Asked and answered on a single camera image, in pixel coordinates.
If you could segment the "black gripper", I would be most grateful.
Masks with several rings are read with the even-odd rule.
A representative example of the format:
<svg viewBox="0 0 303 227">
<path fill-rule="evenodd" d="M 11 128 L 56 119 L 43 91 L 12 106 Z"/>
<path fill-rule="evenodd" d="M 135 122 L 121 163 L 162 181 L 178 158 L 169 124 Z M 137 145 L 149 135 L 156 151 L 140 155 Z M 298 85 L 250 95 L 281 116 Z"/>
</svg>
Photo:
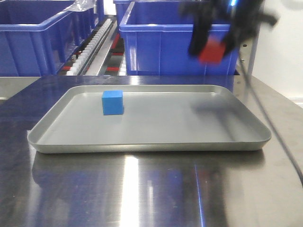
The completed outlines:
<svg viewBox="0 0 303 227">
<path fill-rule="evenodd" d="M 208 42 L 209 30 L 214 21 L 230 24 L 221 44 L 225 45 L 223 57 L 243 42 L 257 35 L 259 23 L 274 26 L 278 18 L 261 11 L 262 0 L 186 0 L 179 5 L 182 17 L 193 18 L 193 31 L 188 47 L 192 57 L 198 57 Z"/>
</svg>

